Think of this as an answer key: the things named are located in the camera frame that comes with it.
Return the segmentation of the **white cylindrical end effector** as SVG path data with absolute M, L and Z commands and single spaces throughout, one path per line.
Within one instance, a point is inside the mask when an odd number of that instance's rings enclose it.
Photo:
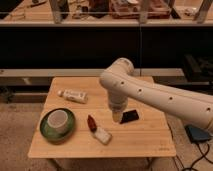
M 112 112 L 112 118 L 114 122 L 120 123 L 123 117 L 123 112 L 127 107 L 126 102 L 114 103 L 109 102 L 109 109 Z

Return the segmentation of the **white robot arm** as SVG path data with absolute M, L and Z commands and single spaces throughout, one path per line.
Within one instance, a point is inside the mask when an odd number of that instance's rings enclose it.
M 115 122 L 132 98 L 213 133 L 213 96 L 139 80 L 133 71 L 129 59 L 118 58 L 100 75 Z

